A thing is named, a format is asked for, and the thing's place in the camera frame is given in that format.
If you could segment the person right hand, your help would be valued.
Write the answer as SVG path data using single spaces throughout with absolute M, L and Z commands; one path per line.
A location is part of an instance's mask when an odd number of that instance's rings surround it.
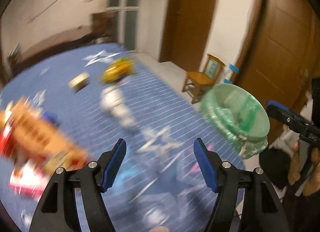
M 298 140 L 288 174 L 290 191 L 297 197 L 311 196 L 319 191 L 319 149 Z

